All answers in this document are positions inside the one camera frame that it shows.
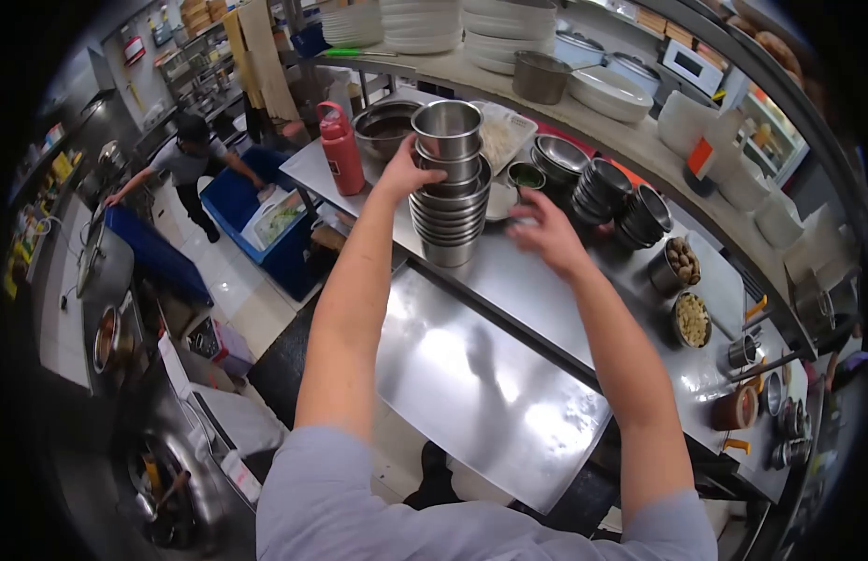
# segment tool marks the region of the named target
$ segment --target rice cooker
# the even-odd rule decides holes
[[[661,76],[641,58],[615,52],[607,57],[607,62],[606,68],[639,85],[655,98],[658,86],[661,85]]]

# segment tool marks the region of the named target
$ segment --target person's hand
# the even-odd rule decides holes
[[[536,224],[517,223],[506,230],[522,252],[537,252],[556,275],[569,280],[576,270],[589,263],[589,255],[580,243],[565,213],[552,204],[540,191],[521,187],[521,196],[532,206],[515,206],[509,210],[514,217],[530,217]]]
[[[115,195],[110,195],[104,198],[103,205],[107,208],[115,207],[121,200],[123,200],[123,196],[120,193],[116,193]]]
[[[412,161],[412,151],[415,149],[415,133],[408,135],[400,143],[399,150],[387,164],[381,174],[381,179],[372,190],[373,193],[383,193],[398,202],[410,193],[427,183],[439,183],[447,178],[443,170],[420,170]]]

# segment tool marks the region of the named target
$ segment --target black pants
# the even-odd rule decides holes
[[[207,167],[203,171],[202,175],[209,175],[210,177],[215,177],[220,174],[222,170],[226,168],[226,163],[221,159],[216,158],[215,156],[210,156],[210,159],[207,161]],[[203,205],[201,204],[201,196],[197,193],[197,182],[193,183],[185,183],[183,185],[176,185],[175,191],[178,192],[178,200],[181,201],[181,204],[184,205],[184,209],[188,211],[188,218],[190,218],[195,224],[200,226],[203,231],[206,233],[215,232],[216,225],[213,223],[210,215],[203,210]]]
[[[406,497],[407,504],[420,511],[437,504],[462,503],[453,490],[453,472],[447,466],[438,467],[433,473],[425,474],[419,490]]]

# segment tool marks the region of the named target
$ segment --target blue plastic bin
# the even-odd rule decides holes
[[[275,183],[286,191],[294,188],[290,178],[279,171],[288,156],[261,146],[252,146],[241,155],[256,175],[266,183]],[[241,230],[258,208],[256,187],[250,180],[229,168],[216,176],[201,193],[204,207],[226,234],[247,253],[294,300],[305,298],[318,282],[318,275],[306,266],[304,252],[309,248],[312,219],[303,212],[279,235],[278,239],[261,252],[241,235]]]
[[[117,205],[107,208],[103,222],[125,240],[135,254],[135,262],[185,300],[208,304],[210,291],[200,271],[163,234],[141,220],[131,209]]]

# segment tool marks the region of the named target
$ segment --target person's arm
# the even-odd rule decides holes
[[[375,357],[390,291],[391,237],[400,201],[441,171],[412,163],[415,135],[372,189],[316,306],[294,429],[328,426],[371,441]]]
[[[674,390],[658,353],[615,288],[580,244],[568,218],[542,193],[523,189],[532,207],[508,234],[536,251],[574,291],[599,386],[621,429],[621,498],[625,526],[644,506],[694,489],[693,468],[677,417]]]
[[[135,174],[135,177],[131,178],[128,183],[126,183],[123,188],[116,191],[113,195],[107,196],[103,199],[104,205],[107,207],[115,207],[119,204],[119,201],[123,200],[123,198],[128,195],[133,189],[137,186],[141,185],[155,172],[150,168],[150,166],[144,168],[140,172]]]
[[[250,181],[253,182],[254,187],[258,189],[265,187],[265,181],[261,180],[260,177],[244,163],[244,160],[241,160],[241,158],[233,151],[226,151],[222,156],[222,160],[225,161],[226,165],[235,172],[238,172],[241,175],[246,175]]]

